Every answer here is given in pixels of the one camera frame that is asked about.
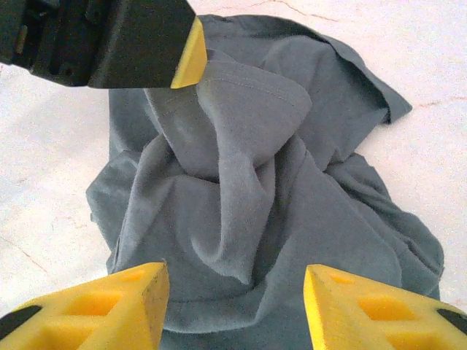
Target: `yellow foam pad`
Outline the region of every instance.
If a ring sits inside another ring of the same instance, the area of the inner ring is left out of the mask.
[[[466,350],[467,335],[437,310],[454,306],[324,265],[306,270],[314,350]]]
[[[171,88],[180,89],[197,84],[203,77],[206,64],[207,52],[203,24],[196,17],[172,80]]]
[[[164,263],[140,265],[38,297],[42,310],[0,341],[0,350],[158,349],[169,299]]]

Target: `black tip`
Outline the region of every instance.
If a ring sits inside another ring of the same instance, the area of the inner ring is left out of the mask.
[[[459,314],[458,312],[439,308],[438,314],[443,316],[450,324],[456,327],[459,331],[467,335],[467,315]]]
[[[3,316],[0,319],[0,341],[41,310],[41,306],[32,305]]]

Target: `white floor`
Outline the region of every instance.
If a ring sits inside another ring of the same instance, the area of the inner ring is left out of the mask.
[[[467,311],[467,2],[192,0],[200,14],[276,15],[353,46],[414,106],[360,147],[393,200],[441,240],[444,301]],[[107,92],[0,67],[0,314],[105,274],[85,188],[107,160]]]

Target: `gray t-shirt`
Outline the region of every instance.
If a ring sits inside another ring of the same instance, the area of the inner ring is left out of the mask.
[[[88,190],[110,273],[169,265],[161,349],[310,349],[309,264],[438,298],[439,242],[354,153],[410,105],[297,23],[201,20],[197,86],[110,91],[110,160]]]

